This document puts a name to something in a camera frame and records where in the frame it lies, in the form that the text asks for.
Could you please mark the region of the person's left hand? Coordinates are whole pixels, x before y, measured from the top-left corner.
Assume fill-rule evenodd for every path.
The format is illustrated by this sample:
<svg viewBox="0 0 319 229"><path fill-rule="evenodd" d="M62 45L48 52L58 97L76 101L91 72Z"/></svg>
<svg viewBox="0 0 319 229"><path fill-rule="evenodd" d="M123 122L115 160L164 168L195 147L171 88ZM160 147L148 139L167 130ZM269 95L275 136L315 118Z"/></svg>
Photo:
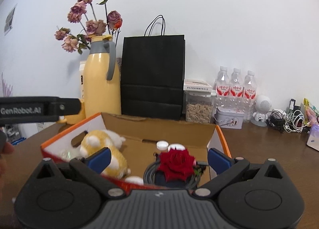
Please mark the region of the person's left hand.
<svg viewBox="0 0 319 229"><path fill-rule="evenodd" d="M14 152L14 147L7 142L7 136L6 134L1 131L1 191L4 187L4 174L7 170L7 162L3 158L3 155L9 155Z"/></svg>

